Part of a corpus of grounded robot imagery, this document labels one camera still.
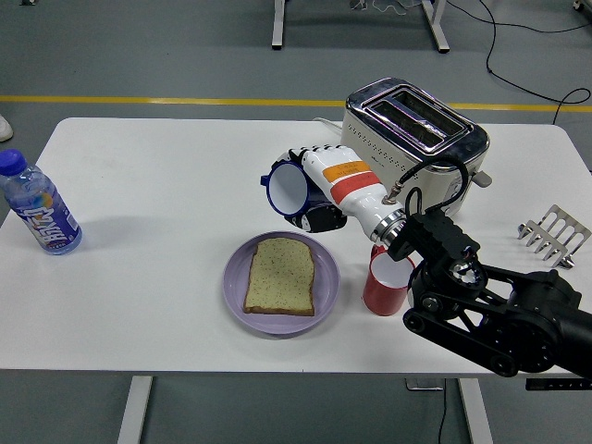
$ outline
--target toaster lever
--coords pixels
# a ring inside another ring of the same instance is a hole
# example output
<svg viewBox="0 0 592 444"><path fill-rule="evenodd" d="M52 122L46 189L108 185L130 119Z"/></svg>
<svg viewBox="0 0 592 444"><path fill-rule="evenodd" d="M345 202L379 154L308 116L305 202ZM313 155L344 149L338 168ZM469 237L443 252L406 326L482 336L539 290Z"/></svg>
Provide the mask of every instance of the toaster lever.
<svg viewBox="0 0 592 444"><path fill-rule="evenodd" d="M477 171L473 174L472 181L480 188L487 188L493 179L485 171Z"/></svg>

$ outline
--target shoe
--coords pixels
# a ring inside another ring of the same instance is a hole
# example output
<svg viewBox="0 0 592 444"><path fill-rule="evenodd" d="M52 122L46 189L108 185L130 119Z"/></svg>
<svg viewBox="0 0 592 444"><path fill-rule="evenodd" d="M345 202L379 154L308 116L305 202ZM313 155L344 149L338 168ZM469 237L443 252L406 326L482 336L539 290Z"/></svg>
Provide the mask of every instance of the shoe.
<svg viewBox="0 0 592 444"><path fill-rule="evenodd" d="M12 137L12 128L6 119L0 114L0 142L7 141Z"/></svg>

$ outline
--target bottle cap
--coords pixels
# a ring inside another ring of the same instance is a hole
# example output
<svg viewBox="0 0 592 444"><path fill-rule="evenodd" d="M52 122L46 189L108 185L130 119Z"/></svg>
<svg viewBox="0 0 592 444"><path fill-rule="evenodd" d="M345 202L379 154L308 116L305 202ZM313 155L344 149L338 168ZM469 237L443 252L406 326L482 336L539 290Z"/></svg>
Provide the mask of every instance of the bottle cap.
<svg viewBox="0 0 592 444"><path fill-rule="evenodd" d="M4 150L0 152L0 174L15 176L27 167L27 160L19 150Z"/></svg>

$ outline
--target water bottle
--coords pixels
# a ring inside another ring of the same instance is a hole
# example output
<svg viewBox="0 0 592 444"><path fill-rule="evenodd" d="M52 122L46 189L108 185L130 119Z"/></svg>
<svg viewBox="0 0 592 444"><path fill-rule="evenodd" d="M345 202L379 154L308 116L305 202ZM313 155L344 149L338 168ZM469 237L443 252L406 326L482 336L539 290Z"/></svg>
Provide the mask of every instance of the water bottle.
<svg viewBox="0 0 592 444"><path fill-rule="evenodd" d="M0 152L0 187L10 208L50 254L74 250L82 230L69 212L56 185L19 150Z"/></svg>

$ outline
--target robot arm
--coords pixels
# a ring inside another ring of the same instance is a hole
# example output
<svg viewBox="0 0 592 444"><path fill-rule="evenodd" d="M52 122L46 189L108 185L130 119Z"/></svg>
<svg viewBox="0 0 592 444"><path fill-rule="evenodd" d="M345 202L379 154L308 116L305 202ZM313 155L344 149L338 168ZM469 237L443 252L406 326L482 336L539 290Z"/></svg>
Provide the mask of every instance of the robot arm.
<svg viewBox="0 0 592 444"><path fill-rule="evenodd" d="M409 282L412 308L403 316L413 333L501 376L542 372L558 365L592 378L588 359L592 356L592 314L578 310L581 293L556 270L525 275L480 264L479 244L441 211L463 191L423 214L410 214L409 198L405 206L394 199L396 188L425 164L405 173L395 185L395 193L387 193L369 166L347 147L290 150L274 167L286 162L300 167L309 185L327 197L331 208L327 214L354 216L371 241L387 246L393 260L413 251L423 257ZM436 162L454 163L454 159L441 156L430 161ZM466 168L463 171L463 164L458 168L466 183ZM277 209L269 185L276 181L281 182L262 178L270 203ZM303 205L299 214L286 219L301 227L299 221L318 213L318 208ZM321 221L310 231L344 224L334 222ZM489 279L509 284L509 298L488 290Z"/></svg>

